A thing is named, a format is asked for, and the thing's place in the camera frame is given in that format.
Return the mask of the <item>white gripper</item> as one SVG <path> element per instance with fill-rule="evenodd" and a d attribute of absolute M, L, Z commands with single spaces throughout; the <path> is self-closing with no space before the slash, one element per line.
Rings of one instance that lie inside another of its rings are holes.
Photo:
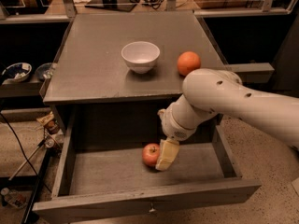
<path fill-rule="evenodd" d="M 179 142 L 192 136 L 195 129 L 186 129 L 180 126 L 173 118 L 172 109 L 160 109 L 158 116 L 161 120 L 162 130 L 168 138 L 160 141 L 160 154 L 155 168 L 158 171 L 165 171 L 178 155 Z"/>

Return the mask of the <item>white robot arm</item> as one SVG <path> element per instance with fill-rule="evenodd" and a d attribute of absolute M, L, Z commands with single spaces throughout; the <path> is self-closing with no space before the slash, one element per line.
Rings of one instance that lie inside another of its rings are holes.
<path fill-rule="evenodd" d="M 190 72 L 183 80 L 181 96 L 158 111 L 166 138 L 155 168 L 167 170 L 178 154 L 179 143 L 218 114 L 241 119 L 289 147 L 299 148 L 298 98 L 256 91 L 243 86 L 234 72 L 204 68 Z"/>

